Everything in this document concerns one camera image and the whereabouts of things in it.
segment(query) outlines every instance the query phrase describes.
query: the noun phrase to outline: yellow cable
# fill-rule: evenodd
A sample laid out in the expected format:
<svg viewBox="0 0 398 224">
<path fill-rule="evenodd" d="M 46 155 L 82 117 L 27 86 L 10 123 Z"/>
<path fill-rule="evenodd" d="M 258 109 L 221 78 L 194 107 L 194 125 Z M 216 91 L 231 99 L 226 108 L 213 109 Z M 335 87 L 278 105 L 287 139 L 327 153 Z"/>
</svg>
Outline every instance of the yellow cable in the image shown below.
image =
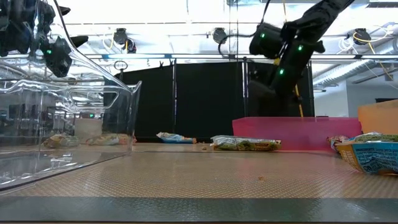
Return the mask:
<svg viewBox="0 0 398 224">
<path fill-rule="evenodd" d="M 284 6 L 285 22 L 287 22 L 286 0 L 282 0 L 282 3 L 283 3 L 283 6 Z M 299 93 L 299 87 L 297 85 L 295 86 L 295 92 L 296 92 L 297 98 L 299 98 L 300 97 L 300 93 Z M 301 105 L 301 103 L 298 104 L 298 109 L 300 110 L 300 116 L 303 118 L 304 117 L 303 106 Z"/>
<path fill-rule="evenodd" d="M 277 65 L 277 66 L 278 66 L 279 63 L 280 63 L 280 58 L 277 58 L 277 59 L 274 60 L 274 65 Z"/>
<path fill-rule="evenodd" d="M 374 51 L 372 44 L 371 43 L 368 43 L 368 44 L 369 44 L 369 47 L 371 48 L 371 51 L 373 52 L 373 54 L 376 54 L 376 51 Z M 391 80 L 393 80 L 392 75 L 390 75 L 390 73 L 387 71 L 387 69 L 384 68 L 384 65 L 381 62 L 379 62 L 379 63 L 381 65 L 381 67 L 383 68 L 383 71 L 390 77 Z"/>
<path fill-rule="evenodd" d="M 380 37 L 380 38 L 377 38 L 377 39 L 375 39 L 375 40 L 363 40 L 363 39 L 357 38 L 357 37 L 356 37 L 356 34 L 358 34 L 358 33 L 355 32 L 355 33 L 353 34 L 354 39 L 359 40 L 359 41 L 362 41 L 362 42 L 365 42 L 365 43 L 376 42 L 376 41 L 382 40 L 382 39 L 384 39 L 384 38 L 386 38 L 386 37 L 388 36 L 388 32 L 386 32 L 386 34 L 384 35 L 384 37 Z"/>
<path fill-rule="evenodd" d="M 285 13 L 285 22 L 287 22 L 287 13 L 286 13 L 286 0 L 282 0 L 284 6 L 284 13 Z"/>
<path fill-rule="evenodd" d="M 113 47 L 113 38 L 114 38 L 114 32 L 113 32 L 113 34 L 112 34 L 112 41 L 111 41 L 111 46 L 110 47 L 108 47 L 106 44 L 105 44 L 105 39 L 103 38 L 102 39 L 102 44 L 104 45 L 104 47 L 106 47 L 107 49 L 112 49 L 112 47 Z"/>
</svg>

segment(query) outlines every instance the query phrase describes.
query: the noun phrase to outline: wrapped snack bar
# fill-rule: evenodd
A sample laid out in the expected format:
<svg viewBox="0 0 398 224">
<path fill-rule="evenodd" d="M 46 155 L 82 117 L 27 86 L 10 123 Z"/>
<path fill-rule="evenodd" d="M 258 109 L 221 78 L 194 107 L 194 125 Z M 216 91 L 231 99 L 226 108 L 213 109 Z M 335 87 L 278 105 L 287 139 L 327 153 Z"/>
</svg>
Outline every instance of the wrapped snack bar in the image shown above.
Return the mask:
<svg viewBox="0 0 398 224">
<path fill-rule="evenodd" d="M 253 139 L 236 136 L 212 137 L 214 150 L 225 151 L 275 151 L 280 149 L 281 140 Z"/>
<path fill-rule="evenodd" d="M 342 158 L 366 174 L 398 174 L 398 135 L 368 133 L 336 145 Z"/>
<path fill-rule="evenodd" d="M 46 139 L 42 145 L 47 149 L 77 147 L 79 139 L 76 136 L 69 136 L 67 134 L 55 134 Z"/>
<path fill-rule="evenodd" d="M 158 133 L 156 135 L 160 138 L 164 143 L 185 143 L 185 144 L 196 144 L 196 138 L 186 138 L 179 134 L 170 134 L 170 133 Z"/>
<path fill-rule="evenodd" d="M 127 145 L 129 136 L 127 134 L 102 134 L 100 136 L 87 139 L 86 144 L 89 146 L 115 146 Z"/>
</svg>

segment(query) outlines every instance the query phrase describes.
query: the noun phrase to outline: table surface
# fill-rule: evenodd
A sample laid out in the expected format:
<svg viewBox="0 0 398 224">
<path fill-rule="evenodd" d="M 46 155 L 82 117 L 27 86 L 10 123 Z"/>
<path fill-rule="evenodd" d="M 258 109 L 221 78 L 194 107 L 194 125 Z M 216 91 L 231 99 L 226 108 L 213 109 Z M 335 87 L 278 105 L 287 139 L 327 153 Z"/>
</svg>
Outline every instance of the table surface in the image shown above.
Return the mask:
<svg viewBox="0 0 398 224">
<path fill-rule="evenodd" d="M 0 196 L 0 221 L 396 222 L 396 176 L 322 152 L 137 144 L 130 156 Z"/>
</svg>

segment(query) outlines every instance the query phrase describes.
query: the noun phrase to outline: ceiling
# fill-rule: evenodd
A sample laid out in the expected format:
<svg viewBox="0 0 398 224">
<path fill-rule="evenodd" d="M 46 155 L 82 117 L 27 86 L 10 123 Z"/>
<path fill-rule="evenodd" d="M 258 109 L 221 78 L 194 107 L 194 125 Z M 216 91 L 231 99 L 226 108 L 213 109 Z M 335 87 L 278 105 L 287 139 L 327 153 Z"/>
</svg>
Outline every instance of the ceiling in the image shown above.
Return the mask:
<svg viewBox="0 0 398 224">
<path fill-rule="evenodd" d="M 83 54 L 120 54 L 121 46 L 111 46 L 112 33 L 126 28 L 137 45 L 138 54 L 207 54 L 218 55 L 218 44 L 211 33 L 223 27 L 227 34 L 251 34 L 261 20 L 265 4 L 248 4 L 228 7 L 225 0 L 58 0 L 60 6 L 71 8 L 63 19 L 70 36 L 88 35 L 89 41 L 79 48 Z M 281 1 L 271 1 L 265 21 L 281 27 L 285 21 Z M 286 16 L 291 21 L 318 1 L 287 0 Z M 326 54 L 355 54 L 342 50 L 341 43 L 347 33 L 355 28 L 366 28 L 372 38 L 380 39 L 373 46 L 391 40 L 398 33 L 398 26 L 386 26 L 396 22 L 396 8 L 366 8 L 369 0 L 357 0 L 342 12 L 322 38 Z M 230 54 L 248 54 L 250 39 L 231 38 L 221 50 Z M 354 45 L 359 54 L 369 53 L 369 47 Z M 211 62 L 214 59 L 201 59 Z M 115 73 L 112 61 L 95 60 Z M 317 76 L 343 61 L 313 63 Z M 128 60 L 128 70 L 159 66 L 159 59 Z M 364 83 L 383 84 L 384 78 Z"/>
</svg>

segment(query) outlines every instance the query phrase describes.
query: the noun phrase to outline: textured metal surface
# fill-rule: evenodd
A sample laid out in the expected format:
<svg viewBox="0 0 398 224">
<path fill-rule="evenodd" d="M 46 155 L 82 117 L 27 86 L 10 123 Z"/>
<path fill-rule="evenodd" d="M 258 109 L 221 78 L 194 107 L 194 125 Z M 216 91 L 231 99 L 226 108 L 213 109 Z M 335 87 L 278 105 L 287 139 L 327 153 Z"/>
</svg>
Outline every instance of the textured metal surface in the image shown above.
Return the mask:
<svg viewBox="0 0 398 224">
<path fill-rule="evenodd" d="M 296 153 L 137 152 L 38 182 L 15 196 L 398 198 L 396 177 Z"/>
<path fill-rule="evenodd" d="M 4 190 L 127 154 L 126 149 L 122 151 L 118 147 L 78 147 L 40 152 L 32 148 L 15 147 L 12 152 L 0 151 L 0 194 Z"/>
<path fill-rule="evenodd" d="M 213 152 L 209 144 L 157 144 L 139 143 L 132 146 L 134 152 Z"/>
<path fill-rule="evenodd" d="M 0 221 L 394 222 L 397 208 L 396 177 L 333 156 L 134 152 L 1 196 Z"/>
</svg>

